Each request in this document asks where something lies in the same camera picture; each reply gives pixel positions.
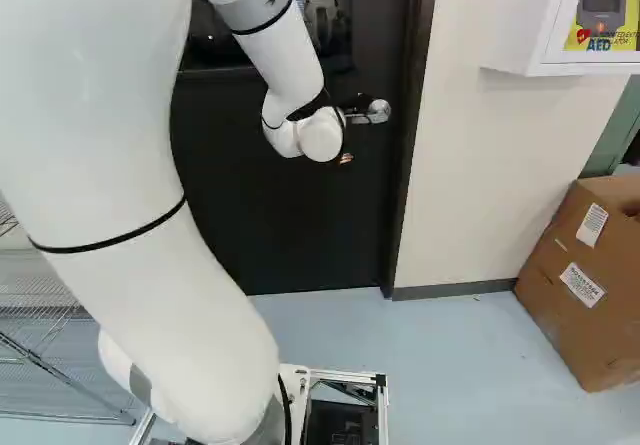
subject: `baseboard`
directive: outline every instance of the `baseboard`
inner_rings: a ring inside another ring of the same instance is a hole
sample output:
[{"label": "baseboard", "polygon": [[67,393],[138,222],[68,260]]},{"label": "baseboard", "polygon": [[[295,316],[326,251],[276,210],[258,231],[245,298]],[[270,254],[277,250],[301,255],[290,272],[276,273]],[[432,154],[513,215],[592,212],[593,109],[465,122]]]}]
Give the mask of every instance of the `baseboard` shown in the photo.
[{"label": "baseboard", "polygon": [[484,282],[449,283],[444,285],[424,285],[422,287],[394,288],[391,299],[424,300],[425,298],[456,297],[459,295],[479,295],[482,293],[506,292],[513,290],[515,278],[487,280]]}]

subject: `floor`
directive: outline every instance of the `floor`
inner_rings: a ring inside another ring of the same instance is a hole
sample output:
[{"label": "floor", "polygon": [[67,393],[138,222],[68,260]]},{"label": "floor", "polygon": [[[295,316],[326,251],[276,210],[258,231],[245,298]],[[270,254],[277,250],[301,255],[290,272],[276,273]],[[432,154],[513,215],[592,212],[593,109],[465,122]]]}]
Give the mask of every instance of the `floor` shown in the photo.
[{"label": "floor", "polygon": [[[283,361],[388,374],[393,445],[640,444],[640,385],[583,392],[509,292],[390,302],[360,289],[254,303]],[[12,445],[120,445],[129,433],[0,421]]]}]

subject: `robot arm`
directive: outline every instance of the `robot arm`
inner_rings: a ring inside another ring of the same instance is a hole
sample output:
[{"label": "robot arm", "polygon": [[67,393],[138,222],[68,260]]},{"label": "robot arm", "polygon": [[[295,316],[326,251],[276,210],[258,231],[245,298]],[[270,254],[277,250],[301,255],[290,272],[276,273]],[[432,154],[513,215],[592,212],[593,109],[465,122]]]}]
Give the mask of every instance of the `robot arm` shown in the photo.
[{"label": "robot arm", "polygon": [[324,77],[295,0],[209,0],[269,86],[262,127],[283,157],[335,158],[342,147],[341,120],[321,109],[299,122],[287,117],[313,101]]},{"label": "robot arm", "polygon": [[[287,120],[323,88],[295,2],[211,1],[269,85],[270,143],[285,157],[335,157],[335,110]],[[202,240],[173,163],[190,5],[0,0],[0,189],[102,326],[114,378],[193,439],[238,445],[279,395],[278,350]]]}]

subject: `wire rack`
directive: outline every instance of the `wire rack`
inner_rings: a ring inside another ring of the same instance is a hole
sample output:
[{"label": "wire rack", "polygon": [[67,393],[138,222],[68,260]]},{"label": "wire rack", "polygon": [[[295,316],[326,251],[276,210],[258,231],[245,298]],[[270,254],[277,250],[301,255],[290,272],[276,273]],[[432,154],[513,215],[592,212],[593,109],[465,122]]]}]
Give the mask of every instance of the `wire rack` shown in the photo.
[{"label": "wire rack", "polygon": [[133,424],[143,406],[102,367],[98,332],[37,251],[0,252],[0,414]]},{"label": "wire rack", "polygon": [[0,200],[0,238],[18,226],[18,221],[9,207]]}]

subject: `white cabinet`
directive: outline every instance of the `white cabinet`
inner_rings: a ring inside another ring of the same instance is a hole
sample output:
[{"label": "white cabinet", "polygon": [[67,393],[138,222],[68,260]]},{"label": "white cabinet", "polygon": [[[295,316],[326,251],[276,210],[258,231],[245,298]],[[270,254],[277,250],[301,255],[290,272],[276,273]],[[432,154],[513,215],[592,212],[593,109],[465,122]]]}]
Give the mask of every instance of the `white cabinet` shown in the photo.
[{"label": "white cabinet", "polygon": [[640,74],[640,0],[495,0],[486,68],[526,76]]}]

